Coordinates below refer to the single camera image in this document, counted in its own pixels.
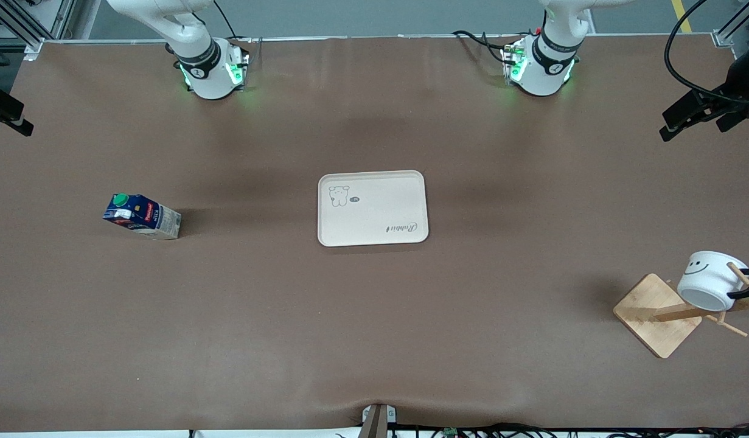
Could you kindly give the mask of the white smiley cup black handle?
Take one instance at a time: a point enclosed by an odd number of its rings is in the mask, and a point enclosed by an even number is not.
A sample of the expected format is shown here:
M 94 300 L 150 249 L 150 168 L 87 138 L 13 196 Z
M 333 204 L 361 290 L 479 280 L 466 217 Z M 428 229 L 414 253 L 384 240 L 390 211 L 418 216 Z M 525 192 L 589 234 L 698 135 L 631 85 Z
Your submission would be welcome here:
M 689 256 L 677 292 L 700 310 L 728 311 L 736 301 L 749 297 L 749 266 L 725 253 L 695 252 Z

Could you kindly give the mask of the blue milk carton green cap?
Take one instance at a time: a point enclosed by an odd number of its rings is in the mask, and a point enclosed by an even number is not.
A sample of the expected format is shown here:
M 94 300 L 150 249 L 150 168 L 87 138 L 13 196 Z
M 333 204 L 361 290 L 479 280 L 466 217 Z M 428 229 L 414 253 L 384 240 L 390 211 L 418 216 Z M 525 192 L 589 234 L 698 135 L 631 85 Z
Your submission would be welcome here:
M 121 192 L 113 195 L 102 219 L 151 240 L 175 240 L 182 216 L 141 194 Z

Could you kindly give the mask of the wooden cup rack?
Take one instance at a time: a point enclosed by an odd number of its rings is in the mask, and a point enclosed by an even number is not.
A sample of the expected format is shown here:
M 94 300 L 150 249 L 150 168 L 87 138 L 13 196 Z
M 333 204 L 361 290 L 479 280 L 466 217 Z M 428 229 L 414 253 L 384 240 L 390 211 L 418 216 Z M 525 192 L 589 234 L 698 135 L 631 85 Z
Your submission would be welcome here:
M 614 315 L 658 358 L 668 358 L 703 321 L 740 336 L 747 333 L 727 321 L 728 313 L 749 310 L 749 297 L 728 311 L 707 311 L 688 304 L 677 292 L 678 283 L 650 273 L 616 304 Z

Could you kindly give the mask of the brown table mat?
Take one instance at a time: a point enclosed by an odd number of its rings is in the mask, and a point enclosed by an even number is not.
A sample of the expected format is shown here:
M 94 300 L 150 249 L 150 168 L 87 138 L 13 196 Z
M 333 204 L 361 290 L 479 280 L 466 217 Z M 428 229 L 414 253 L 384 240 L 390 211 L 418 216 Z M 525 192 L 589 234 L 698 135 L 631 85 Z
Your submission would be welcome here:
M 749 422 L 749 311 L 666 360 L 613 314 L 645 274 L 749 264 L 749 122 L 670 142 L 664 37 L 590 37 L 560 94 L 456 38 L 269 41 L 207 102 L 164 47 L 47 44 L 0 128 L 0 431 Z M 415 170 L 424 242 L 330 248 L 318 182 Z M 179 238 L 104 221 L 116 193 Z

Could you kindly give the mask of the beige plastic tray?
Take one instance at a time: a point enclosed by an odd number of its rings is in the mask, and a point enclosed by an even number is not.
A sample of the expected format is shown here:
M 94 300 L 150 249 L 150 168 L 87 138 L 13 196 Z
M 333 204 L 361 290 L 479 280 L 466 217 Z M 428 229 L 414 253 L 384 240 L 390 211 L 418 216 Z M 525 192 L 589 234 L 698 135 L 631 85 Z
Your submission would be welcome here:
M 335 173 L 318 182 L 318 241 L 330 248 L 424 242 L 425 180 L 415 170 Z

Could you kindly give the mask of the aluminium frame profile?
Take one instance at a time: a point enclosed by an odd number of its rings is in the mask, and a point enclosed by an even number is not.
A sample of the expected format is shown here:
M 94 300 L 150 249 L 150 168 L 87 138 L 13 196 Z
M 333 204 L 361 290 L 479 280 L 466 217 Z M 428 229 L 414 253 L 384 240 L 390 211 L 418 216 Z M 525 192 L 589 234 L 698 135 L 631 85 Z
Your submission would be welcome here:
M 71 36 L 80 0 L 0 0 L 0 43 L 22 42 L 24 61 L 34 61 L 44 43 Z
M 733 0 L 738 8 L 733 16 L 719 29 L 711 33 L 715 47 L 749 48 L 749 0 Z

